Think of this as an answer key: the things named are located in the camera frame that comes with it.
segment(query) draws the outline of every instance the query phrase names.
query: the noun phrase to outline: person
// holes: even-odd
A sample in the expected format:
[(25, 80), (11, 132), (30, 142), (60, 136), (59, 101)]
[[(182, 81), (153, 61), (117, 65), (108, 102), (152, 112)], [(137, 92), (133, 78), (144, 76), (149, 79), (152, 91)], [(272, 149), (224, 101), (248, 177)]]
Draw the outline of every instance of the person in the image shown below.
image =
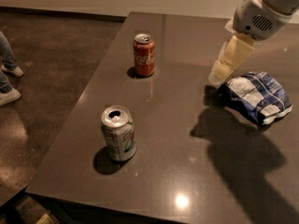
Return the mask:
[(21, 94), (13, 88), (4, 73), (15, 77), (23, 76), (23, 71), (17, 65), (17, 61), (9, 45), (7, 38), (0, 31), (0, 55), (2, 56), (2, 65), (0, 67), (0, 106), (14, 102), (21, 98)]

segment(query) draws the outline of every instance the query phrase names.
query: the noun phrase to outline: red can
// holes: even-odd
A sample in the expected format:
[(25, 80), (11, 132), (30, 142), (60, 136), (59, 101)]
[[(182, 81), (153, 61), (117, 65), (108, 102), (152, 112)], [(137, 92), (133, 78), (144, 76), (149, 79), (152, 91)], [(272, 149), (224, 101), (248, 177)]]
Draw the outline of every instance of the red can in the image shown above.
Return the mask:
[(155, 42), (148, 34), (135, 36), (134, 42), (135, 71), (142, 77), (149, 77), (153, 74), (155, 66)]

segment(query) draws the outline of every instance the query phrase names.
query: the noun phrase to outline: sneaker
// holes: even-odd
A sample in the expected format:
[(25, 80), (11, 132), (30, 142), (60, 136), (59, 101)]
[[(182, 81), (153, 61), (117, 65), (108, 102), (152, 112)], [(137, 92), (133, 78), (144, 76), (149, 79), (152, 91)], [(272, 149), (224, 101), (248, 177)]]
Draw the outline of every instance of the sneaker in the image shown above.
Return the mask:
[(23, 71), (19, 68), (19, 66), (17, 66), (17, 68), (13, 69), (13, 70), (8, 70), (7, 68), (4, 67), (4, 65), (1, 65), (1, 70), (5, 73), (10, 73), (12, 75), (14, 75), (15, 77), (21, 77), (22, 75), (24, 75)]
[(8, 93), (0, 92), (0, 106), (19, 100), (20, 98), (21, 98), (21, 94), (14, 88), (12, 88), (12, 90)]

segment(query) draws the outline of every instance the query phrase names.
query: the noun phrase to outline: silver can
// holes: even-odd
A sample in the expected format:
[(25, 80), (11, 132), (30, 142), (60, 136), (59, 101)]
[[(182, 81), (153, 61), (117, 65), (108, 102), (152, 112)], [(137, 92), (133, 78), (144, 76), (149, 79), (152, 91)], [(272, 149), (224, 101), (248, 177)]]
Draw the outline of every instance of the silver can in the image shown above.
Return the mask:
[(136, 151), (134, 122), (128, 109), (113, 105), (102, 114), (102, 133), (112, 160), (127, 161)]

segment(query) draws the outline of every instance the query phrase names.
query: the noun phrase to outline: aluminum can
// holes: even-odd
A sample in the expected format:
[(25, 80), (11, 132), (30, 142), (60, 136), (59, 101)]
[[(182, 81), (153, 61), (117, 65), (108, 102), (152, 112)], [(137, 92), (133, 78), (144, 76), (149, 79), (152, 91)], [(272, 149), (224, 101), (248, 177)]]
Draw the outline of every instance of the aluminum can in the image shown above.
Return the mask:
[(128, 109), (113, 105), (102, 114), (101, 130), (109, 157), (114, 161), (127, 161), (136, 151), (134, 122)]
[(155, 42), (148, 34), (135, 36), (133, 42), (135, 71), (139, 76), (149, 77), (154, 72)]

